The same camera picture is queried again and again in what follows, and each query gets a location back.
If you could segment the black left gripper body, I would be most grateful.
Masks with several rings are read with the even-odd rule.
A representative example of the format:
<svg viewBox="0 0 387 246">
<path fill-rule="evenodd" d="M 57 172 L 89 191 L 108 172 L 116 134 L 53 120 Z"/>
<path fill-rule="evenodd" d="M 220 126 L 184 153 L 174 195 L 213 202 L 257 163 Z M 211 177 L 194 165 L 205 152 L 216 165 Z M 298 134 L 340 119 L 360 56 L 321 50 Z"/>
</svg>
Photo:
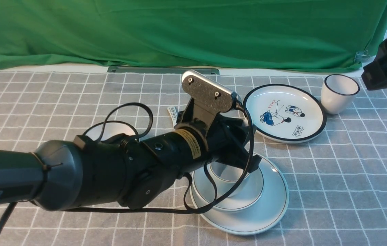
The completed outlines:
<svg viewBox="0 0 387 246">
<path fill-rule="evenodd" d="M 215 161 L 241 170 L 247 166 L 251 156 L 245 149 L 250 129 L 247 121 L 225 117 L 191 98 L 186 108 L 178 112 L 176 123 L 176 129 L 192 133 L 200 147 L 200 156 L 187 164 L 187 172 Z"/>
</svg>

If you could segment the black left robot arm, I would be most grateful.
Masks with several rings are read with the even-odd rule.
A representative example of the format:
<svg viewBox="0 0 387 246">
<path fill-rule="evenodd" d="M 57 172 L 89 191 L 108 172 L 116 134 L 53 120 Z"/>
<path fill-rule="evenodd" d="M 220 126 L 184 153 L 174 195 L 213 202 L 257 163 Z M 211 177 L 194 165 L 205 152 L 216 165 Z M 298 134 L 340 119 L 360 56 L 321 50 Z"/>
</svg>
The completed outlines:
<svg viewBox="0 0 387 246">
<path fill-rule="evenodd" d="M 77 135 L 73 141 L 50 140 L 34 152 L 0 150 L 0 204 L 29 201 L 47 211 L 96 213 L 201 214 L 227 198 L 241 184 L 237 181 L 209 204 L 185 210 L 146 208 L 177 179 L 217 161 L 242 170 L 256 171 L 261 157 L 254 154 L 254 126 L 239 101 L 232 108 L 245 120 L 219 111 L 194 117 L 199 109 L 191 100 L 178 114 L 172 132 L 140 140 L 153 123 L 149 107 L 146 131 L 136 136 L 118 134 L 107 140 Z"/>
</svg>

